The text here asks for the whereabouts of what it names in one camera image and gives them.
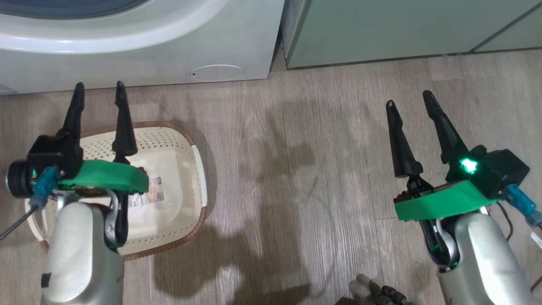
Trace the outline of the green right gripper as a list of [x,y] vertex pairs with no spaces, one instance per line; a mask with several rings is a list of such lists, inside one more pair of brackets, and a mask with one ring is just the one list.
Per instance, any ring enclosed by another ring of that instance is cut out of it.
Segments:
[[[435,125],[442,163],[465,158],[469,150],[430,90],[423,91],[423,100],[428,116]],[[395,177],[422,174],[422,164],[414,158],[394,101],[389,100],[385,108]],[[469,180],[433,187],[421,177],[409,177],[407,190],[393,201],[399,220],[407,222],[459,216],[493,205],[497,199],[486,197]]]

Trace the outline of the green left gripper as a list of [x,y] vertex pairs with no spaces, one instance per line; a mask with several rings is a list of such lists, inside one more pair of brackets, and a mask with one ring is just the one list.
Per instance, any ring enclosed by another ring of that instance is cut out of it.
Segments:
[[[63,124],[63,132],[80,141],[81,116],[84,110],[85,87],[77,83],[73,91],[68,111]],[[129,165],[128,156],[137,154],[137,141],[130,116],[127,93],[123,82],[116,84],[115,104],[118,108],[116,135],[112,144],[115,152],[114,162],[105,160],[84,160],[83,166],[75,178],[64,178],[59,185],[72,189],[85,187],[110,189],[129,194],[147,193],[149,177],[140,168]]]

